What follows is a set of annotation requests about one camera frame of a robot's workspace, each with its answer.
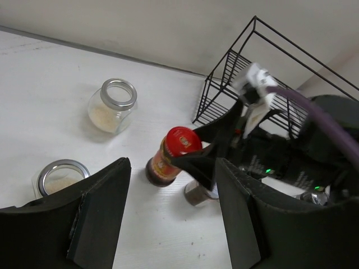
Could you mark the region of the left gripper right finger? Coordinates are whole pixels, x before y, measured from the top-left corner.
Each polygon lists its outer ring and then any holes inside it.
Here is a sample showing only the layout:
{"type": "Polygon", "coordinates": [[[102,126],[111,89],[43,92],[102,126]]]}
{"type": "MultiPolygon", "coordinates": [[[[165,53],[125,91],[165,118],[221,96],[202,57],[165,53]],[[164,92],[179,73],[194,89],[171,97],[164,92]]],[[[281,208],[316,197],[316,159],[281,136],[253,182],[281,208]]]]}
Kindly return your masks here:
{"type": "Polygon", "coordinates": [[[216,161],[233,268],[357,268],[358,198],[319,206],[216,161]]]}

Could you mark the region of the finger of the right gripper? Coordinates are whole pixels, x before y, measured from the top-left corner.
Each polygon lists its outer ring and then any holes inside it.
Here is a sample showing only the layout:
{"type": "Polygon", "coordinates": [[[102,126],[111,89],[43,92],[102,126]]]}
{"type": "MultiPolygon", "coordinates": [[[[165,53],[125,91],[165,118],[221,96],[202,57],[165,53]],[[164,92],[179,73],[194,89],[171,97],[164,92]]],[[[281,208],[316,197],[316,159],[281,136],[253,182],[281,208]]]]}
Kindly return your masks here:
{"type": "Polygon", "coordinates": [[[172,157],[171,164],[187,172],[206,189],[214,188],[214,167],[217,158],[217,145],[210,144],[206,148],[172,157]]]}
{"type": "Polygon", "coordinates": [[[226,137],[234,133],[234,128],[243,111],[243,102],[237,100],[235,104],[224,115],[218,119],[194,129],[194,132],[202,142],[213,143],[217,138],[226,137]]]}

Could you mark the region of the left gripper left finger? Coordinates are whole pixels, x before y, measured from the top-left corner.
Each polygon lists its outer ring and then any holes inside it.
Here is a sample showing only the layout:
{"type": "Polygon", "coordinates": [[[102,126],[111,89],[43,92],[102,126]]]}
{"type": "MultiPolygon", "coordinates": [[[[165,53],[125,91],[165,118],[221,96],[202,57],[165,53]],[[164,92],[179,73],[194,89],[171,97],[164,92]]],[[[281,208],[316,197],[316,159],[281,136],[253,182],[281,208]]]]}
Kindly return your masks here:
{"type": "Polygon", "coordinates": [[[122,157],[21,207],[1,209],[2,268],[112,268],[131,177],[122,157]]]}

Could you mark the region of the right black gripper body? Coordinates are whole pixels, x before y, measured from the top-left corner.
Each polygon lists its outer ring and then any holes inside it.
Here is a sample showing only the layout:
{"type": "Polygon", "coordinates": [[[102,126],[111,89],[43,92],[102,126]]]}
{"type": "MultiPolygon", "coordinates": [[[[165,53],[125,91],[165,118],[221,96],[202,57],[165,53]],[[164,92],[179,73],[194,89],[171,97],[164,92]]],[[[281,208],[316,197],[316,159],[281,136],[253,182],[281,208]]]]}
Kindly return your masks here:
{"type": "Polygon", "coordinates": [[[237,121],[239,138],[232,141],[227,159],[255,179],[270,177],[307,191],[309,173],[305,170],[305,158],[297,147],[292,129],[283,137],[256,126],[244,136],[248,125],[246,116],[237,121]]]}

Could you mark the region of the red lid sauce jar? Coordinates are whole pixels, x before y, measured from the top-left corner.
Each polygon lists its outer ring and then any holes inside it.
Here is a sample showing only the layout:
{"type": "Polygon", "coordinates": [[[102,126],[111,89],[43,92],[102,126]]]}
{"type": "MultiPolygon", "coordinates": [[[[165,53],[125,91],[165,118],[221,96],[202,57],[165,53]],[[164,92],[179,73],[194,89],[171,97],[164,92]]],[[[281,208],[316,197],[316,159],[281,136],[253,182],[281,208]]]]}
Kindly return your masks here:
{"type": "Polygon", "coordinates": [[[159,150],[147,162],[145,172],[148,181],[157,187],[172,184],[181,172],[172,160],[201,149],[201,139],[193,130],[183,126],[173,127],[162,139],[159,150]]]}

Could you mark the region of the black cap white powder bottle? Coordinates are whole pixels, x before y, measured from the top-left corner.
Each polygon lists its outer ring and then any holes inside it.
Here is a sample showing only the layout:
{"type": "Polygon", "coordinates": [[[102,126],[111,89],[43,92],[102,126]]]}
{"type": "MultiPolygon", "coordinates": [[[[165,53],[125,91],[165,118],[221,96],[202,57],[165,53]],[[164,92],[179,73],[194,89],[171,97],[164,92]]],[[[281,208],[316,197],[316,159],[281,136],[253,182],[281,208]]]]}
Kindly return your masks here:
{"type": "Polygon", "coordinates": [[[323,191],[323,192],[305,191],[301,188],[294,187],[292,185],[289,185],[287,183],[269,177],[263,178],[261,181],[264,184],[288,196],[294,197],[298,200],[303,200],[320,206],[327,205],[329,201],[327,191],[323,191]]]}

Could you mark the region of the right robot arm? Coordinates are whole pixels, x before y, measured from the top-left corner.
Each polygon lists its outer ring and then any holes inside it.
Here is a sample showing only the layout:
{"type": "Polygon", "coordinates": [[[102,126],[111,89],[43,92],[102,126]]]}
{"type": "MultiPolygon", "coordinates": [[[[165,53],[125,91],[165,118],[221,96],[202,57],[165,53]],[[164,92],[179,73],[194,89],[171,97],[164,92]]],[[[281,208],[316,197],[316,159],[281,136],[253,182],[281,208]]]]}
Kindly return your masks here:
{"type": "Polygon", "coordinates": [[[358,196],[358,166],[343,152],[344,140],[358,145],[358,127],[342,126],[342,134],[323,129],[309,114],[298,133],[289,121],[287,134],[272,134],[256,126],[245,134],[252,110],[237,100],[223,116],[194,130],[208,145],[171,162],[211,191],[216,159],[223,157],[255,180],[272,178],[307,193],[326,192],[332,203],[358,196]]]}

